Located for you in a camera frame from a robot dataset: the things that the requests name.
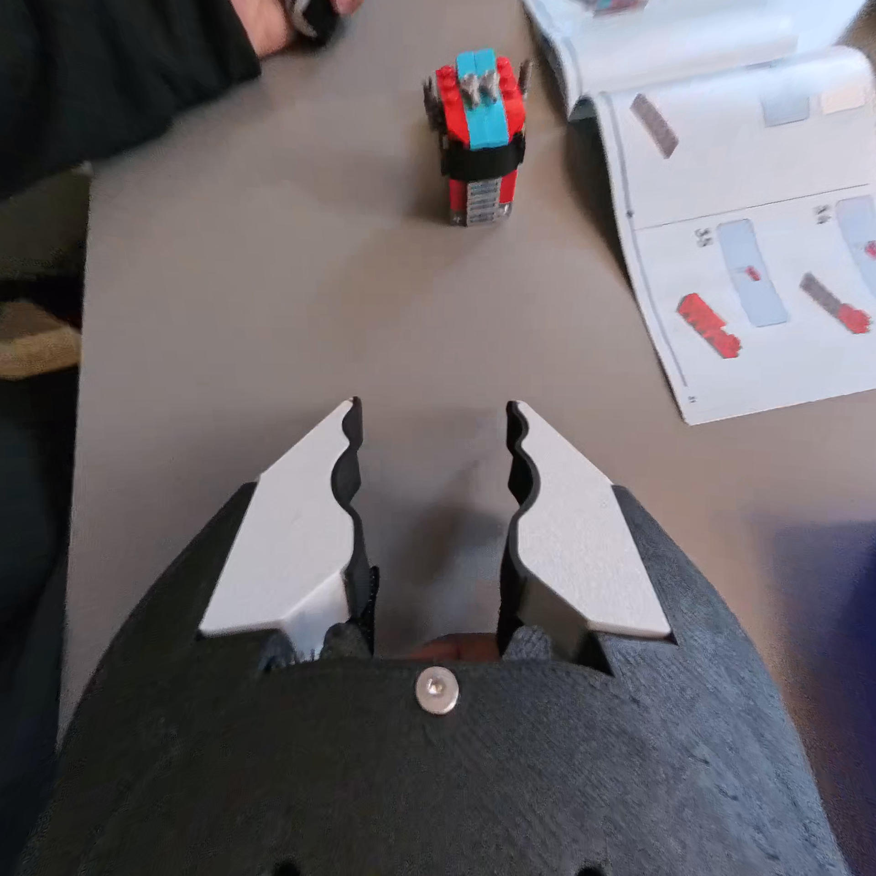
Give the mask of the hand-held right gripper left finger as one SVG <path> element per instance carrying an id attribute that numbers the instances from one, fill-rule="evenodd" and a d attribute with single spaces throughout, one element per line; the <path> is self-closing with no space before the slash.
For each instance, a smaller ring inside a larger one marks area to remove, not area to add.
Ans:
<path id="1" fill-rule="evenodd" d="M 215 638 L 278 631 L 298 661 L 349 626 L 375 647 L 378 570 L 353 507 L 363 405 L 344 400 L 257 478 L 199 625 Z"/>

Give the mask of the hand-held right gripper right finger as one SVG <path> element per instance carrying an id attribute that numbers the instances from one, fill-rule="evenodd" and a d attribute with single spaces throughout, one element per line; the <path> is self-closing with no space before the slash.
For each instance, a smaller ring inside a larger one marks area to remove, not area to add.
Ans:
<path id="1" fill-rule="evenodd" d="M 601 634 L 672 642 L 614 483 L 529 404 L 509 401 L 506 417 L 518 508 L 500 563 L 499 651 L 524 627 L 573 663 L 605 661 Z"/>

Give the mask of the red and blue brick truck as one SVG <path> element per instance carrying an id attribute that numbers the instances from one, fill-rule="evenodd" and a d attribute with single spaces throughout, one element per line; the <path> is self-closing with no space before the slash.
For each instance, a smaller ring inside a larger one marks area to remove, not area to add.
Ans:
<path id="1" fill-rule="evenodd" d="M 459 53 L 423 82 L 453 225 L 493 224 L 511 213 L 527 148 L 531 78 L 531 59 L 516 68 L 486 48 Z"/>

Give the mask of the person's dark pants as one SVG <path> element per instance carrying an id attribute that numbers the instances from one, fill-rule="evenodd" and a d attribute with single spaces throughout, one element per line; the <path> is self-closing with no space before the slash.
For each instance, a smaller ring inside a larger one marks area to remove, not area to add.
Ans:
<path id="1" fill-rule="evenodd" d="M 1 386 L 1 873 L 51 790 L 79 370 Z"/>

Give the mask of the person's left hand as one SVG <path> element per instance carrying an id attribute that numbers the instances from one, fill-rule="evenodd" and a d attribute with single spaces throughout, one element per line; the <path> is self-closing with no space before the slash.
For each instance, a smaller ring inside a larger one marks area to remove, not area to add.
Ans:
<path id="1" fill-rule="evenodd" d="M 296 30 L 284 1 L 230 1 L 259 60 L 290 48 Z"/>

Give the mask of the person's left forearm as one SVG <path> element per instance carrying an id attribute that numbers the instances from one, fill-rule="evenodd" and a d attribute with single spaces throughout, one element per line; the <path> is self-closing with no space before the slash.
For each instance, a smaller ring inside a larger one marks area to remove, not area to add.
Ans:
<path id="1" fill-rule="evenodd" d="M 1 197 L 160 136 L 260 74 L 225 1 L 4 1 Z"/>

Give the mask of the open instruction booklet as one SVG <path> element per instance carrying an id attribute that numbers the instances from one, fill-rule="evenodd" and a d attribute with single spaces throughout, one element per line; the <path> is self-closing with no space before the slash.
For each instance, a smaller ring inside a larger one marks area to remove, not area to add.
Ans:
<path id="1" fill-rule="evenodd" d="M 875 385 L 874 2 L 523 2 L 690 425 Z"/>

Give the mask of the grey desk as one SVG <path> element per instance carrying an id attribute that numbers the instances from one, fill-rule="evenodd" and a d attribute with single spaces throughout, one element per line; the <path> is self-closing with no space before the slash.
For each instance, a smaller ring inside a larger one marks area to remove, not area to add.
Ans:
<path id="1" fill-rule="evenodd" d="M 485 46 L 532 52 L 518 2 L 367 2 L 326 53 L 269 60 L 95 170 L 62 729 L 151 583 L 351 396 L 382 653 L 494 621 L 520 399 L 711 580 L 802 735 L 849 719 L 867 681 L 866 631 L 843 617 L 874 541 L 874 394 L 686 425 L 600 167 L 541 73 L 511 218 L 450 227 L 421 83 Z"/>

